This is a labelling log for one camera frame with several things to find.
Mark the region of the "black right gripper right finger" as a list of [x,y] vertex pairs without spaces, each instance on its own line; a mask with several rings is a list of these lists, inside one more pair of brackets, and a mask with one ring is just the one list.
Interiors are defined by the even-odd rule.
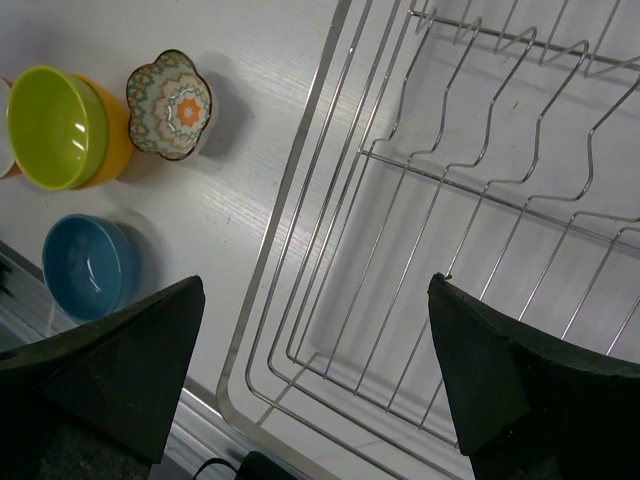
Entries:
[[452,285],[428,287],[460,452],[477,479],[636,479],[639,366],[519,322]]

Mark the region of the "lime green bowl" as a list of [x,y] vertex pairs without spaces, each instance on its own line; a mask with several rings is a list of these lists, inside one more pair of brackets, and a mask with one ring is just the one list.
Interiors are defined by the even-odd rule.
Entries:
[[23,71],[11,87],[6,125],[13,155],[36,186],[69,190],[101,168],[108,118],[87,83],[51,66]]

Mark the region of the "blue ceramic bowl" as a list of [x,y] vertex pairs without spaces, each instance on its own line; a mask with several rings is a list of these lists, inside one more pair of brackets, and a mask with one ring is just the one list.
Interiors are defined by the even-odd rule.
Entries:
[[140,257],[115,223],[71,214],[49,230],[42,248],[42,272],[60,310],[78,322],[88,322],[132,301]]

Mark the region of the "white bowl orange outside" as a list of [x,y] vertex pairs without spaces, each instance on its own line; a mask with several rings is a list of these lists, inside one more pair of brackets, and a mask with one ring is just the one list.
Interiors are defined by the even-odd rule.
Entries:
[[7,127],[7,111],[9,94],[12,83],[1,78],[0,91],[0,175],[1,179],[10,178],[21,173],[11,149],[8,127]]

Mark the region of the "yellow orange bowl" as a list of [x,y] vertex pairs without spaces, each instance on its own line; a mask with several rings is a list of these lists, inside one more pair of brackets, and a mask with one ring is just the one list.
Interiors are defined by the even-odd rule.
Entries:
[[135,148],[128,134],[129,110],[125,105],[94,80],[77,73],[74,76],[97,93],[108,120],[109,139],[102,166],[90,180],[76,187],[76,190],[81,190],[104,184],[120,176],[128,167]]

